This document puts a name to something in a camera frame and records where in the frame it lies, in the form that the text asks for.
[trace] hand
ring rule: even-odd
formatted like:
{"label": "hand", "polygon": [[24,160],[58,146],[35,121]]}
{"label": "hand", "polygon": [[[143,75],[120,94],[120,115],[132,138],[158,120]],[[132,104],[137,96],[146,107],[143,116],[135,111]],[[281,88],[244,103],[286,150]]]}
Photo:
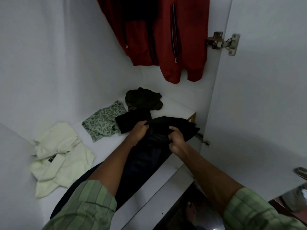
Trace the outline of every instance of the hand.
{"label": "hand", "polygon": [[172,153],[176,154],[179,158],[182,158],[185,155],[184,147],[186,142],[183,138],[182,133],[176,127],[169,127],[173,132],[169,134],[169,139],[173,142],[169,144],[169,149]]}
{"label": "hand", "polygon": [[127,136],[127,139],[131,141],[134,146],[144,137],[148,130],[149,125],[145,125],[146,122],[147,121],[138,122]]}

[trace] green striped sleeve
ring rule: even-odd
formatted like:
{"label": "green striped sleeve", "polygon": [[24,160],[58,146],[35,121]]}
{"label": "green striped sleeve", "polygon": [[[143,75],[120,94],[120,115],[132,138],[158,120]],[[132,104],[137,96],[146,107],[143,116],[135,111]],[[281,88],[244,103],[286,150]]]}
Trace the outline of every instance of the green striped sleeve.
{"label": "green striped sleeve", "polygon": [[43,230],[106,230],[116,206],[115,198],[99,181],[85,181]]}
{"label": "green striped sleeve", "polygon": [[307,229],[299,220],[278,214],[267,201],[248,188],[238,190],[224,212],[228,229]]}

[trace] red garment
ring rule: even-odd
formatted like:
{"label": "red garment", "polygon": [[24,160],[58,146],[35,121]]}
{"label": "red garment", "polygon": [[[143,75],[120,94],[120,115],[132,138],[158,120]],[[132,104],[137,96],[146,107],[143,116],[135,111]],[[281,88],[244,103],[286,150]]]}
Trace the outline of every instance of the red garment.
{"label": "red garment", "polygon": [[[198,81],[207,60],[209,0],[158,0],[158,17],[154,25],[156,52],[164,78],[179,83],[182,69],[189,81]],[[171,5],[177,20],[178,62],[172,47]]]}
{"label": "red garment", "polygon": [[119,0],[97,0],[106,16],[115,36],[132,64],[159,65],[157,57],[152,61],[149,52],[148,33],[144,21],[125,22],[123,20],[121,3]]}
{"label": "red garment", "polygon": [[174,84],[179,83],[182,69],[188,71],[189,81],[201,79],[207,60],[205,39],[208,36],[209,0],[158,0],[158,16],[153,30],[159,62],[150,57],[144,21],[125,23],[119,0],[98,0],[98,3],[133,65],[160,65],[164,78]]}

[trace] wardrobe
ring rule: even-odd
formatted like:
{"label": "wardrobe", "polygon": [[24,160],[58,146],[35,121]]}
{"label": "wardrobe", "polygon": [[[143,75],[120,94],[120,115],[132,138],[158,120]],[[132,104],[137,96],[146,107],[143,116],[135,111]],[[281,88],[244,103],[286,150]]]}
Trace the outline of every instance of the wardrobe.
{"label": "wardrobe", "polygon": [[[94,166],[126,135],[93,143],[81,122],[138,87],[162,94],[153,118],[195,122],[203,139],[189,143],[267,201],[304,183],[293,169],[307,168],[306,5],[210,0],[208,37],[240,36],[232,38],[235,55],[208,46],[201,80],[188,81],[184,70],[172,84],[159,66],[132,65],[97,0],[0,0],[2,229],[41,229],[66,191],[34,198],[34,137],[67,122],[95,153]],[[115,213],[111,229],[152,229],[193,182],[171,155]]]}

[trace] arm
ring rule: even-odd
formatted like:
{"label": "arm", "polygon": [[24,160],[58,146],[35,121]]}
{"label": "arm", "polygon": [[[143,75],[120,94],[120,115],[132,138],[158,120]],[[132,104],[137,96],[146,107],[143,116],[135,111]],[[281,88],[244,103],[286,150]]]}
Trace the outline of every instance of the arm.
{"label": "arm", "polygon": [[178,128],[169,128],[174,130],[170,150],[189,168],[230,229],[307,229],[208,162],[184,141]]}
{"label": "arm", "polygon": [[107,230],[116,210],[117,192],[127,156],[145,135],[146,121],[138,122],[126,139],[74,191],[62,210],[43,230]]}

